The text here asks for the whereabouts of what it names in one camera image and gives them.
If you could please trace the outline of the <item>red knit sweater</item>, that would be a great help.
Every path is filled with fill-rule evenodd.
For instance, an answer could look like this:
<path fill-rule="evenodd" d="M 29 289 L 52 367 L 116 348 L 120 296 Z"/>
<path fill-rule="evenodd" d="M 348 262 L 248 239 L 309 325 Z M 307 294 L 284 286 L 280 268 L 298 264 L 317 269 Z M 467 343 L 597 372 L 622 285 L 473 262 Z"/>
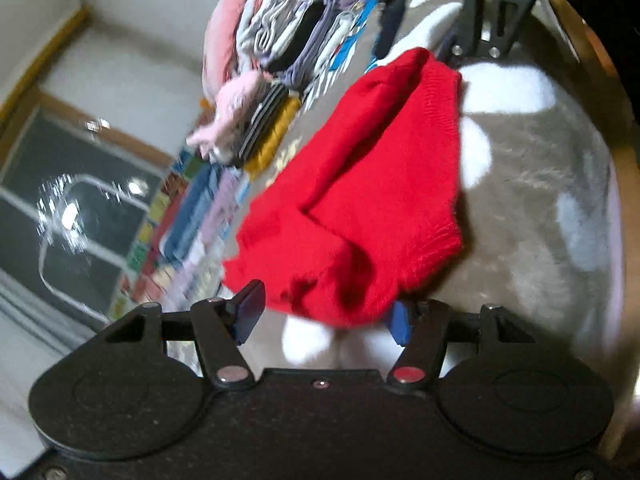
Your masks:
<path fill-rule="evenodd" d="M 380 320 L 460 254 L 460 76 L 423 48 L 361 76 L 250 203 L 224 284 L 334 327 Z"/>

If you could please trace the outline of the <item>blue folded quilt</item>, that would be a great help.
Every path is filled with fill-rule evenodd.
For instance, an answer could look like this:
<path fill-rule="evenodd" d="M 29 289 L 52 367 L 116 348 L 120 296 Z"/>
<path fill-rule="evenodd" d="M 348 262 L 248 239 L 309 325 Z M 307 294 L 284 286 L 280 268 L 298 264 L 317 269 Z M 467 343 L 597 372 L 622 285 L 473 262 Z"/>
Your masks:
<path fill-rule="evenodd" d="M 160 244 L 161 263 L 180 264 L 190 252 L 194 238 L 212 206 L 224 166 L 204 164 L 192 180 L 178 214 Z"/>

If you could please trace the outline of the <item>colourful alphabet foam mat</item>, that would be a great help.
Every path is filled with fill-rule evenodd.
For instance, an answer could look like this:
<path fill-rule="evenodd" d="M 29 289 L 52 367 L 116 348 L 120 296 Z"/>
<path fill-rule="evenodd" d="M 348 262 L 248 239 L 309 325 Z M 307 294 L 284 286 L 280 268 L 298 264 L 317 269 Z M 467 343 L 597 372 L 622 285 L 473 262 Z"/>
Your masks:
<path fill-rule="evenodd" d="M 193 148 L 183 148 L 169 166 L 126 257 L 107 316 L 117 320 L 138 304 L 158 301 L 174 272 L 162 263 L 160 241 L 174 222 L 184 194 L 203 161 Z"/>

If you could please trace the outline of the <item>yellow knit folded sweater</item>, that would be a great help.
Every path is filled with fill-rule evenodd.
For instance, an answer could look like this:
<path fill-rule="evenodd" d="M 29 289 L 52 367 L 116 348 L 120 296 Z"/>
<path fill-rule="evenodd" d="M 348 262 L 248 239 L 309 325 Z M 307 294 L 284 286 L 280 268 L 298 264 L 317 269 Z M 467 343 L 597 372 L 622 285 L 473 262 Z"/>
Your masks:
<path fill-rule="evenodd" d="M 302 102 L 298 96 L 288 96 L 284 100 L 280 110 L 277 111 L 266 131 L 258 139 L 256 148 L 243 166 L 243 170 L 251 181 L 256 180 L 271 164 L 282 139 L 301 107 Z"/>

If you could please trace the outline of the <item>pink folded cartoon shirt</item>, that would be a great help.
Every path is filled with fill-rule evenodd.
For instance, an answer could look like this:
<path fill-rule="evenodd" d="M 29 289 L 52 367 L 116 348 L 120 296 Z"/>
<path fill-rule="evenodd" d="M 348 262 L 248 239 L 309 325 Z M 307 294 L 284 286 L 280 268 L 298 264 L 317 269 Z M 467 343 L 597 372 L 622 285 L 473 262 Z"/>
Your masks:
<path fill-rule="evenodd" d="M 262 0 L 219 0 L 210 17 L 205 36 L 202 63 L 202 87 L 205 99 L 215 109 L 208 124 L 198 127 L 186 144 L 200 151 L 204 159 L 226 162 L 224 154 L 233 135 L 245 119 L 250 101 L 264 81 L 253 62 L 248 73 L 240 73 L 236 33 L 248 24 Z"/>

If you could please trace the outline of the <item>black white striped folded garment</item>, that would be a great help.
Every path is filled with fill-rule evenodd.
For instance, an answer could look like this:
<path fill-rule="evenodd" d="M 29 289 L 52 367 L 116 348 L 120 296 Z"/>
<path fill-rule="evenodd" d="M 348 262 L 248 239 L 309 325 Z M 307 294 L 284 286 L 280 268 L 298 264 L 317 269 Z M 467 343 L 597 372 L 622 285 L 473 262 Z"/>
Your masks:
<path fill-rule="evenodd" d="M 264 131 L 269 128 L 274 116 L 276 116 L 289 94 L 288 87 L 280 82 L 275 82 L 269 87 L 264 98 L 256 107 L 240 140 L 234 144 L 233 166 L 242 167 L 247 162 L 254 148 L 256 148 L 258 140 Z"/>

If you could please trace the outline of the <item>dark window with frame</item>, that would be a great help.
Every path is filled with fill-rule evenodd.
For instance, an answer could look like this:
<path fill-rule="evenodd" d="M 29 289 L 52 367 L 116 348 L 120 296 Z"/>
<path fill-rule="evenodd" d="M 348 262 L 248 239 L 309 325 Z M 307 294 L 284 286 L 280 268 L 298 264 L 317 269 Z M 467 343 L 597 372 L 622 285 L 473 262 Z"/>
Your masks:
<path fill-rule="evenodd" d="M 1 164 L 1 271 L 103 325 L 165 171 L 36 106 Z"/>

